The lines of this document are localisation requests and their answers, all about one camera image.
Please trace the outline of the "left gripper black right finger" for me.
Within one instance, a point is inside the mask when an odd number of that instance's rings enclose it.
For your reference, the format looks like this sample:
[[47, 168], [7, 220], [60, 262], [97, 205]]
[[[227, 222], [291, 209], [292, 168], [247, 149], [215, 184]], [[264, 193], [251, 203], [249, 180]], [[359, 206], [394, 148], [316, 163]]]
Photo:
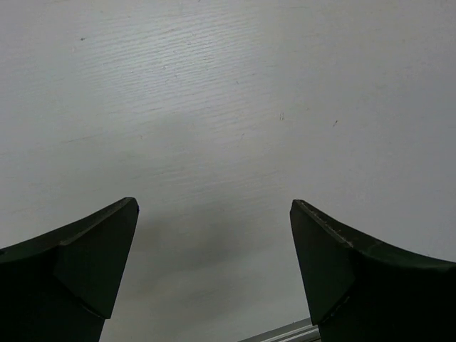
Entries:
[[455, 264], [395, 247], [301, 199], [291, 230], [323, 341], [453, 341]]

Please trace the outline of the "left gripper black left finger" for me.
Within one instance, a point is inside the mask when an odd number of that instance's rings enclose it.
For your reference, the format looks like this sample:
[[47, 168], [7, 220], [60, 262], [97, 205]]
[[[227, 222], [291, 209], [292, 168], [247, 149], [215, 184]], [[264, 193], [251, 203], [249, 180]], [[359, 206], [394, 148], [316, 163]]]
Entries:
[[1, 340], [99, 341], [138, 216], [137, 200], [125, 197], [1, 249]]

